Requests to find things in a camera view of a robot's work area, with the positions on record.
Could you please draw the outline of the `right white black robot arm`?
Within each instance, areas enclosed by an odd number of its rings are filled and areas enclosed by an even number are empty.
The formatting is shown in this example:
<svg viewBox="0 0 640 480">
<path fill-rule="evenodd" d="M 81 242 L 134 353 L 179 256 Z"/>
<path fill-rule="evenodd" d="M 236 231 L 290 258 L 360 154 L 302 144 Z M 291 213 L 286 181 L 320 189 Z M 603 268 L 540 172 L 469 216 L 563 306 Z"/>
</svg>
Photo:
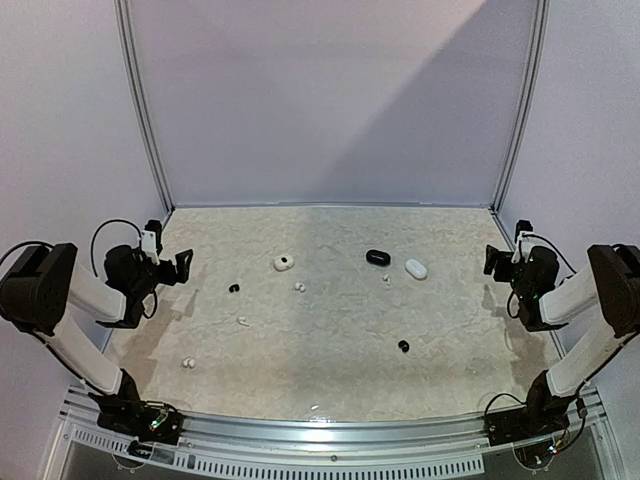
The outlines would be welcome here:
<svg viewBox="0 0 640 480">
<path fill-rule="evenodd" d="M 560 255 L 542 245 L 485 250 L 483 273 L 507 283 L 518 301 L 513 317 L 529 332 L 562 329 L 584 311 L 596 317 L 572 349 L 534 380 L 532 402 L 517 415 L 517 427 L 537 436 L 552 424 L 551 401 L 574 398 L 580 389 L 639 334 L 639 248 L 593 245 L 588 264 L 558 284 Z"/>
</svg>

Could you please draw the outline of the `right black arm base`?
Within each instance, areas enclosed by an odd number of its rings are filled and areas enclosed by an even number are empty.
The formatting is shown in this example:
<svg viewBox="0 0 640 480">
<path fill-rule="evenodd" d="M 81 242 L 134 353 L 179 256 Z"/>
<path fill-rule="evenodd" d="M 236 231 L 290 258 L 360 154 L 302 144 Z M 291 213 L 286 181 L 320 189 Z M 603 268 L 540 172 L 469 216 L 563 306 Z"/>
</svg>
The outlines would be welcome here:
<svg viewBox="0 0 640 480">
<path fill-rule="evenodd" d="M 511 399 L 516 405 L 506 410 L 490 411 L 501 398 Z M 525 402 L 502 392 L 487 403 L 483 412 L 483 426 L 490 445 L 497 446 L 565 432 L 569 428 L 569 419 L 566 413 L 536 416 L 529 411 Z"/>
</svg>

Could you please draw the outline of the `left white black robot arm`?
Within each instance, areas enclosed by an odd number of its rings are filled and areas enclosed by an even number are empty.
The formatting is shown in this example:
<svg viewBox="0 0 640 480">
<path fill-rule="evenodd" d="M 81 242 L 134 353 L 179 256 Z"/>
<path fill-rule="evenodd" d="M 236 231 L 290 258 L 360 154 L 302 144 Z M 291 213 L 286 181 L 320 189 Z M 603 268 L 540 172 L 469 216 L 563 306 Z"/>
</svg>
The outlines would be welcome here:
<svg viewBox="0 0 640 480">
<path fill-rule="evenodd" d="M 103 355 L 69 308 L 84 311 L 102 326 L 135 329 L 146 315 L 145 300 L 158 286 L 188 281 L 194 252 L 180 252 L 174 261 L 154 260 L 147 251 L 120 245 L 106 256 L 106 281 L 76 262 L 78 248 L 73 243 L 25 241 L 7 250 L 1 260 L 14 253 L 18 257 L 1 278 L 1 317 L 43 343 L 97 394 L 122 395 L 111 403 L 109 415 L 126 433 L 141 433 L 148 426 L 148 412 L 134 401 L 139 399 L 136 392 L 126 392 L 135 382 Z"/>
</svg>

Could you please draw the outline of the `white oval charging case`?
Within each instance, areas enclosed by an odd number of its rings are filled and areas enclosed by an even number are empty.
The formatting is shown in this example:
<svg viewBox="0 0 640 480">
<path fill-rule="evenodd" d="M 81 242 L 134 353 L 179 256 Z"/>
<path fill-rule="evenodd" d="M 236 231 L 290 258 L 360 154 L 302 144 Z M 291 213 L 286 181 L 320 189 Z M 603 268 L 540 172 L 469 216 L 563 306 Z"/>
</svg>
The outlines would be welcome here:
<svg viewBox="0 0 640 480">
<path fill-rule="evenodd" d="M 424 280 L 427 278 L 428 273 L 426 267 L 416 259 L 408 259 L 405 262 L 406 272 L 416 280 Z"/>
</svg>

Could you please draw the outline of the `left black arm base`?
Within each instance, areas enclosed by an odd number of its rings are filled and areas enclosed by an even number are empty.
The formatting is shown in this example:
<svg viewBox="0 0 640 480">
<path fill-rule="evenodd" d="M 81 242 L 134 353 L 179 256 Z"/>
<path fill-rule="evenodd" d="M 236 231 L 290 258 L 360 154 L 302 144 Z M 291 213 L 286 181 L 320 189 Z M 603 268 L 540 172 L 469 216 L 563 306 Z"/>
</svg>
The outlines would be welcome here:
<svg viewBox="0 0 640 480">
<path fill-rule="evenodd" d="M 100 413 L 97 425 L 115 433 L 135 437 L 141 443 L 177 445 L 185 417 L 163 402 L 120 399 L 116 395 L 89 393 Z"/>
</svg>

